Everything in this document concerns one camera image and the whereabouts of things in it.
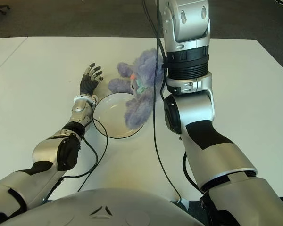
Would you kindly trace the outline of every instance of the gray carpet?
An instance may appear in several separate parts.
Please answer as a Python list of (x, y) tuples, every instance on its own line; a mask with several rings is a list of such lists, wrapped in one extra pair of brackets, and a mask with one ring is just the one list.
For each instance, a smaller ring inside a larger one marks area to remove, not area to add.
[[(283, 6), (273, 0), (210, 0), (211, 37), (256, 39), (283, 67)], [(155, 21), (154, 0), (147, 0)], [(153, 37), (141, 0), (0, 0), (0, 38)]]

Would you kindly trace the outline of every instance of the black joint cover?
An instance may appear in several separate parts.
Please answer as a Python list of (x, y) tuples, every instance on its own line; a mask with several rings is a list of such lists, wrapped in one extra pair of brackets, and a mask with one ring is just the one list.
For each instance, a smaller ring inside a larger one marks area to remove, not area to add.
[(26, 205), (24, 199), (22, 198), (22, 196), (19, 195), (18, 192), (16, 192), (15, 190), (10, 188), (8, 190), (8, 193), (11, 196), (13, 196), (14, 199), (16, 199), (16, 201), (20, 205), (20, 208), (17, 211), (13, 212), (9, 217), (5, 213), (0, 212), (0, 224), (3, 223), (4, 221), (7, 221), (8, 219), (11, 219), (11, 218), (27, 211), (27, 205)]
[(167, 127), (174, 133), (181, 134), (180, 115), (174, 97), (169, 95), (164, 99), (165, 120)]
[(33, 175), (36, 173), (41, 173), (48, 171), (52, 166), (52, 162), (50, 161), (38, 161), (33, 164), (30, 169), (19, 170), (18, 172), (24, 172), (29, 175)]
[[(249, 178), (252, 178), (252, 177), (256, 177), (256, 172), (254, 171), (243, 171), (245, 173), (245, 175)], [(212, 179), (208, 182), (206, 182), (202, 187), (202, 191), (207, 191), (213, 187), (216, 187), (220, 184), (223, 184), (223, 183), (226, 183), (228, 181), (230, 181), (228, 175), (230, 174), (234, 174), (234, 173), (229, 173), (229, 174), (226, 174), (226, 175), (223, 175), (223, 176), (220, 176), (220, 177), (217, 177), (215, 179)]]
[(81, 139), (85, 134), (85, 127), (76, 121), (70, 121), (62, 129), (68, 129), (75, 132), (77, 135), (80, 136)]
[(196, 121), (186, 125), (190, 138), (202, 149), (223, 143), (233, 143), (218, 133), (210, 120)]
[(182, 92), (181, 92), (181, 87), (180, 86), (169, 86), (168, 84), (166, 85), (166, 88), (167, 88), (167, 90), (170, 92), (170, 93), (172, 93), (172, 94), (175, 94), (175, 95), (181, 95), (181, 94), (183, 94)]
[(167, 52), (166, 55), (163, 67), (168, 68), (170, 79), (195, 79), (208, 73), (208, 46)]
[(229, 211), (217, 210), (209, 195), (209, 191), (205, 192), (204, 195), (200, 198), (200, 203), (202, 205), (202, 208), (208, 215), (208, 219), (210, 221), (209, 225), (240, 226), (238, 221)]
[(80, 142), (75, 138), (65, 138), (57, 152), (58, 171), (71, 170), (77, 163)]

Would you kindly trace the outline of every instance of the black wire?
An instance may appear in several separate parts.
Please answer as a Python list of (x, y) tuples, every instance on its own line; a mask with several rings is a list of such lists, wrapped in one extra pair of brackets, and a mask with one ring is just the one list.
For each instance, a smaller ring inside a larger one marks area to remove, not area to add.
[(160, 51), (161, 51), (161, 55), (162, 55), (162, 57), (163, 57), (163, 59), (164, 59), (164, 62), (165, 62), (165, 61), (166, 61), (166, 55), (165, 55), (164, 47), (163, 47), (162, 44), (161, 44), (158, 31), (156, 31), (156, 28), (155, 28), (155, 26), (154, 26), (154, 23), (153, 23), (153, 21), (152, 21), (150, 15), (149, 15), (148, 8), (147, 8), (147, 5), (146, 5), (145, 0), (141, 0), (141, 2), (142, 2), (142, 7), (143, 7), (143, 10), (144, 10), (144, 12), (145, 12), (145, 14), (146, 14), (146, 17), (147, 17), (147, 19), (149, 20), (149, 23), (150, 23), (150, 26), (151, 26), (151, 28), (152, 28), (152, 31), (153, 31), (153, 33), (154, 33), (154, 35), (155, 35), (155, 37), (156, 37), (156, 39), (157, 39), (157, 41), (158, 41), (159, 48), (160, 48)]
[(94, 155), (95, 155), (95, 164), (98, 164), (99, 161), (99, 157), (98, 154), (96, 153), (95, 149), (87, 142), (87, 140), (85, 139), (85, 137), (83, 136), (83, 141), (87, 144), (87, 146), (93, 151)]
[[(159, 31), (159, 0), (157, 0), (157, 30)], [(156, 67), (155, 67), (155, 74), (154, 74), (154, 95), (153, 95), (153, 137), (154, 137), (154, 146), (155, 146), (155, 150), (156, 150), (156, 154), (157, 154), (157, 158), (159, 161), (159, 164), (166, 176), (166, 178), (168, 179), (170, 185), (172, 186), (172, 188), (176, 191), (176, 193), (179, 196), (179, 203), (181, 203), (181, 195), (179, 194), (179, 192), (177, 191), (177, 189), (175, 188), (175, 186), (173, 185), (173, 183), (171, 182), (171, 180), (169, 179), (168, 175), (166, 174), (165, 168), (161, 162), (159, 153), (158, 153), (158, 149), (157, 149), (157, 143), (156, 143), (156, 126), (155, 126), (155, 102), (156, 102), (156, 76), (157, 76), (157, 70), (158, 70), (158, 48), (159, 48), (159, 38), (157, 38), (157, 43), (156, 43)]]
[[(156, 37), (156, 39), (157, 39), (157, 41), (158, 41), (158, 43), (159, 43), (160, 52), (161, 52), (161, 55), (162, 55), (162, 57), (163, 57), (163, 59), (164, 59), (164, 63), (165, 63), (165, 62), (166, 62), (166, 55), (165, 55), (164, 48), (163, 48), (163, 46), (162, 46), (162, 44), (161, 44), (161, 41), (160, 41), (160, 38), (159, 38), (159, 33), (158, 33), (158, 31), (156, 31), (156, 28), (155, 28), (155, 26), (154, 26), (154, 23), (153, 23), (153, 21), (152, 21), (150, 15), (149, 15), (149, 12), (148, 12), (147, 5), (146, 5), (145, 0), (141, 0), (141, 2), (142, 2), (143, 10), (144, 10), (144, 12), (145, 12), (145, 14), (146, 14), (146, 17), (147, 17), (147, 19), (149, 20), (149, 23), (150, 23), (150, 25), (151, 25), (152, 31), (154, 32), (155, 37)], [(162, 99), (162, 100), (165, 99), (164, 96), (163, 96), (163, 90), (164, 90), (165, 84), (166, 84), (166, 68), (164, 69), (164, 79), (163, 79), (162, 86), (161, 86), (161, 89), (160, 89), (160, 96), (161, 96), (161, 99)]]
[(163, 94), (165, 84), (166, 84), (166, 68), (164, 68), (164, 79), (162, 80), (162, 84), (160, 88), (160, 97), (163, 101), (165, 100), (164, 94)]
[(203, 194), (203, 192), (199, 189), (198, 185), (190, 178), (186, 167), (186, 160), (187, 160), (187, 153), (185, 152), (183, 155), (183, 173), (187, 178), (187, 180), (193, 185), (193, 187), (195, 187), (201, 194)]
[[(99, 165), (100, 161), (103, 159), (104, 154), (105, 154), (106, 151), (107, 151), (107, 147), (108, 147), (108, 134), (107, 134), (107, 131), (106, 131), (106, 129), (105, 129), (105, 127), (103, 126), (102, 123), (100, 123), (97, 119), (93, 119), (93, 120), (97, 121), (97, 122), (103, 127), (103, 129), (105, 130), (105, 136), (106, 136), (106, 147), (105, 147), (105, 150), (104, 150), (103, 155), (101, 156), (99, 162), (98, 162), (97, 165), (95, 166), (95, 167), (97, 167), (97, 166)], [(80, 188), (77, 190), (77, 192), (79, 192), (79, 191), (82, 189), (82, 187), (84, 186), (84, 184), (86, 183), (86, 181), (88, 180), (89, 176), (92, 174), (92, 172), (93, 172), (94, 170), (95, 170), (95, 168), (94, 168), (92, 171), (89, 172), (89, 175), (85, 178), (84, 182), (82, 183), (82, 185), (80, 186)]]
[(86, 179), (84, 180), (84, 182), (82, 183), (82, 185), (80, 186), (80, 188), (78, 189), (77, 192), (79, 192), (81, 190), (81, 188), (83, 187), (83, 185), (85, 184), (85, 182), (87, 181), (87, 179), (89, 178), (89, 176), (92, 174), (92, 172), (95, 170), (95, 168), (98, 166), (98, 164), (100, 163), (100, 161), (102, 160), (102, 158), (104, 157), (104, 154), (106, 153), (107, 147), (108, 147), (108, 134), (107, 131), (105, 129), (105, 127), (103, 126), (103, 124), (101, 124), (98, 120), (96, 119), (92, 119), (88, 124), (85, 125), (85, 127), (87, 127), (93, 120), (97, 121), (105, 130), (105, 134), (106, 134), (106, 147), (104, 150), (103, 155), (101, 156), (99, 162), (98, 162), (98, 155), (96, 153), (96, 151), (94, 150), (94, 148), (86, 141), (86, 139), (83, 137), (84, 142), (92, 149), (92, 151), (96, 154), (96, 163), (85, 173), (77, 175), (77, 176), (63, 176), (61, 177), (56, 183), (55, 185), (52, 187), (52, 189), (50, 190), (50, 192), (48, 193), (48, 195), (44, 198), (42, 204), (46, 203), (47, 200), (49, 199), (49, 197), (51, 196), (51, 194), (54, 192), (54, 190), (62, 183), (62, 181), (64, 179), (75, 179), (75, 178), (81, 178), (85, 175), (88, 174), (88, 176), (86, 177)]

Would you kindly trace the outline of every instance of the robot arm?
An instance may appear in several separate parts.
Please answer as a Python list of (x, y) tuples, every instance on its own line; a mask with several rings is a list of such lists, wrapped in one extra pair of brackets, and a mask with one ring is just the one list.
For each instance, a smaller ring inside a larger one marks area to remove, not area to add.
[(41, 205), (57, 180), (76, 165), (97, 101), (93, 91), (103, 80), (100, 67), (94, 66), (84, 72), (69, 122), (35, 147), (30, 169), (11, 173), (0, 181), (0, 223)]
[(202, 207), (213, 225), (283, 225), (283, 202), (231, 140), (213, 128), (212, 74), (208, 71), (207, 0), (160, 1), (172, 93), (166, 124), (180, 134)]

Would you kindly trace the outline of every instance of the purple plush toy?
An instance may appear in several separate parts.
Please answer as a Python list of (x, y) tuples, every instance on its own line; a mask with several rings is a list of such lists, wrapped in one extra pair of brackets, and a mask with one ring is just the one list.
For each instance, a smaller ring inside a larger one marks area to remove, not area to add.
[[(158, 97), (163, 81), (164, 70), (162, 57), (158, 57), (156, 76), (156, 97)], [(156, 50), (144, 51), (133, 65), (119, 63), (120, 76), (127, 79), (112, 79), (108, 88), (113, 93), (130, 93), (134, 98), (126, 103), (125, 123), (128, 128), (136, 129), (143, 125), (153, 110), (154, 74), (156, 66)]]

